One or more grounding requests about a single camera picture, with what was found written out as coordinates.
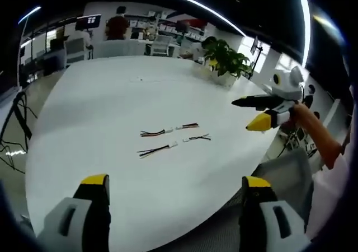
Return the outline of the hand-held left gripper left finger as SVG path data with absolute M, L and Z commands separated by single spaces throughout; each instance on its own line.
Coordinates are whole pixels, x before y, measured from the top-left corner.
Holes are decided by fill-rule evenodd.
M 110 223 L 109 175 L 91 175 L 46 215 L 37 239 L 45 251 L 109 251 Z

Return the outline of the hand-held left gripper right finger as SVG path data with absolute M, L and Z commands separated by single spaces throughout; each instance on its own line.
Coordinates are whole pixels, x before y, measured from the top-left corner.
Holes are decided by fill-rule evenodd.
M 310 244 L 299 214 L 254 176 L 242 178 L 239 232 L 240 251 L 303 251 Z

